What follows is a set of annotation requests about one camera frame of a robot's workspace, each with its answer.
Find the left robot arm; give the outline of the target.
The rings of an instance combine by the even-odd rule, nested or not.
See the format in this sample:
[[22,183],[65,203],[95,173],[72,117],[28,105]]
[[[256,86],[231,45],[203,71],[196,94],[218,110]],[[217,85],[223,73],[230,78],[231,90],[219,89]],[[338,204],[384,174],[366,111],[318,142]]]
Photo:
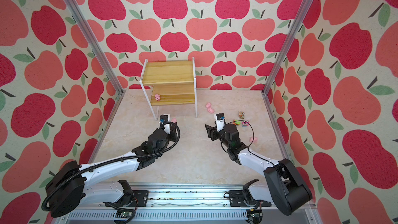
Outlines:
[[65,164],[46,185],[41,209],[57,218],[80,205],[103,202],[111,207],[121,207],[130,204],[133,192],[125,181],[108,188],[97,187],[97,184],[152,165],[178,144],[180,136],[176,120],[161,120],[147,141],[124,155],[98,163],[78,164],[73,160]]

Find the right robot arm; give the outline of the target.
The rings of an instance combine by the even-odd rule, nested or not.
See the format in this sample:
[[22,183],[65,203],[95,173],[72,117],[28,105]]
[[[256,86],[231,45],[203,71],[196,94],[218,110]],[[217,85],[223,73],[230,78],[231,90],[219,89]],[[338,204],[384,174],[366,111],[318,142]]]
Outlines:
[[226,152],[233,162],[256,171],[266,180],[266,184],[258,179],[251,180],[239,194],[228,192],[230,199],[249,207],[262,203],[275,205],[287,216],[313,199],[312,191],[291,160],[278,161],[252,151],[240,140],[234,124],[228,123],[223,127],[206,124],[205,128],[208,138],[219,140],[227,147]]

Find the two-tier wooden shelf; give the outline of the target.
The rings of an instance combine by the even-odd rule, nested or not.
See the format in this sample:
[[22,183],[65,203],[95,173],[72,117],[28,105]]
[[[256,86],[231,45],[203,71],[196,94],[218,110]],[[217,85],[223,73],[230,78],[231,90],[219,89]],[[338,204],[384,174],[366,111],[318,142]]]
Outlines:
[[[139,80],[154,119],[163,105],[193,104],[198,116],[197,78],[195,58],[192,60],[149,62],[145,60]],[[154,96],[159,94],[161,101]]]

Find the brown toy block car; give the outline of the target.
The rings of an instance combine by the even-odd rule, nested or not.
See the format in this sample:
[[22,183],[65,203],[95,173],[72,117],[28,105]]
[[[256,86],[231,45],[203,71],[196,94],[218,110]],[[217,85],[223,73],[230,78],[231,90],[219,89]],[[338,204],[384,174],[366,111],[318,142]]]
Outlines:
[[238,116],[239,116],[240,119],[245,119],[245,113],[242,112],[242,111],[238,112]]

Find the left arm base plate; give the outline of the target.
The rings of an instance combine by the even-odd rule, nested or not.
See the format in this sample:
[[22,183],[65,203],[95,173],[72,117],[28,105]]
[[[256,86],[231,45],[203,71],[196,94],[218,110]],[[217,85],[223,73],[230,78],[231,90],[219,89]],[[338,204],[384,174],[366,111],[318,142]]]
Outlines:
[[148,190],[133,190],[124,192],[121,198],[112,203],[116,207],[145,207],[148,200]]

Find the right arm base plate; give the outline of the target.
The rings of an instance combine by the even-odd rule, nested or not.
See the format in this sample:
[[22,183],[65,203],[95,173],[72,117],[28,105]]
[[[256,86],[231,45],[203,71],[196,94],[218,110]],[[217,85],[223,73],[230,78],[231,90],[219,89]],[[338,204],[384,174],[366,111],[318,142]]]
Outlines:
[[223,197],[230,201],[231,207],[256,208],[272,206],[270,202],[255,200],[247,190],[230,190],[225,192]]

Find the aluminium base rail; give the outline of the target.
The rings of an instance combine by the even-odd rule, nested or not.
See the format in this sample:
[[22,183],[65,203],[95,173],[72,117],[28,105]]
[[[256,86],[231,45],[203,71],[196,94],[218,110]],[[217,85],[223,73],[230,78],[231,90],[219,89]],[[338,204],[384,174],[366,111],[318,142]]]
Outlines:
[[224,193],[241,185],[130,183],[132,190],[148,190],[145,207],[136,210],[133,224],[321,224],[312,203],[286,216],[270,207],[231,207]]

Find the right aluminium frame post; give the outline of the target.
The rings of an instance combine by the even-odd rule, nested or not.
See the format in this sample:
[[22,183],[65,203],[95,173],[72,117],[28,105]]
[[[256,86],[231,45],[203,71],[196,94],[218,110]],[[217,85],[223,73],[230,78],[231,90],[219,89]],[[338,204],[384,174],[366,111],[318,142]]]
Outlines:
[[264,99],[266,98],[268,91],[272,86],[272,83],[275,81],[276,75],[283,63],[283,60],[287,57],[287,52],[291,48],[297,32],[299,31],[300,27],[304,26],[303,21],[311,7],[312,2],[313,0],[303,0],[297,11],[297,14],[292,22],[281,51],[277,55],[274,66],[271,70],[270,75],[267,78],[264,89],[262,90],[262,96]]

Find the aluminium frame post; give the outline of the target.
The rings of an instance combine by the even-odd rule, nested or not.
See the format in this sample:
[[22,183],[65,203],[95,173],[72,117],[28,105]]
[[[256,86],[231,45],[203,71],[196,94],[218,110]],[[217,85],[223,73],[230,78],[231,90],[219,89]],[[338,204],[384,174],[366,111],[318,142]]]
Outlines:
[[79,5],[77,4],[76,0],[64,0],[66,6],[68,7],[71,15],[75,18],[80,30],[82,31],[83,36],[88,41],[88,44],[94,54],[96,55],[100,65],[104,69],[109,81],[112,83],[116,90],[116,94],[118,96],[123,97],[124,90],[117,79],[117,76],[110,65],[107,57],[105,56],[103,50],[101,49],[97,38],[95,37],[90,25],[88,24],[87,20],[85,19],[84,15],[82,14]]
[[297,11],[297,14],[292,22],[281,51],[277,55],[274,66],[271,70],[270,75],[267,78],[264,89],[262,90],[262,96],[264,99],[266,98],[268,91],[272,86],[272,83],[275,81],[276,75],[283,63],[283,60],[287,57],[287,52],[291,48],[297,32],[299,31],[300,27],[304,26],[303,21],[311,7],[312,2],[313,0],[303,0]]

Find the left aluminium frame post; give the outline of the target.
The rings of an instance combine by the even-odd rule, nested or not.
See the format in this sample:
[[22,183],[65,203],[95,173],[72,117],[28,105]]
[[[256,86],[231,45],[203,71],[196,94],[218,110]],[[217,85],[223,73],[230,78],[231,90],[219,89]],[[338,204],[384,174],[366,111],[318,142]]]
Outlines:
[[83,36],[88,41],[88,44],[94,54],[96,55],[100,65],[104,69],[109,81],[112,83],[116,90],[116,94],[118,96],[123,97],[124,90],[117,79],[117,76],[110,65],[107,57],[105,56],[103,50],[101,49],[97,38],[95,37],[90,25],[88,24],[87,20],[85,19],[84,15],[82,14],[79,5],[77,4],[76,0],[64,0],[66,6],[68,7],[71,15],[75,18],[80,30],[82,31]]

